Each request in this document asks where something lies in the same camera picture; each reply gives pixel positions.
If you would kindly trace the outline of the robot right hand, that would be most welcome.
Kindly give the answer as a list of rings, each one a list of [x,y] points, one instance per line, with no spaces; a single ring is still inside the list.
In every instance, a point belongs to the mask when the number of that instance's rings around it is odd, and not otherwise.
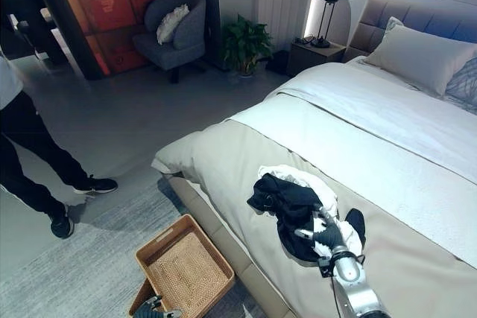
[[[329,247],[333,255],[338,252],[347,251],[341,230],[336,225],[331,214],[323,205],[319,204],[314,204],[314,210],[324,220],[324,230],[322,232],[311,232],[306,229],[295,229],[294,234],[300,238],[315,241]]]

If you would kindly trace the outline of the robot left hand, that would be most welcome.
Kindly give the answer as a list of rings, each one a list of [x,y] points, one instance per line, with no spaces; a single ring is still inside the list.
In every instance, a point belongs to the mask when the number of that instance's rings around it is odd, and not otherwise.
[[[183,315],[180,309],[158,311],[162,304],[162,296],[156,295],[145,300],[133,313],[134,318],[177,318]]]

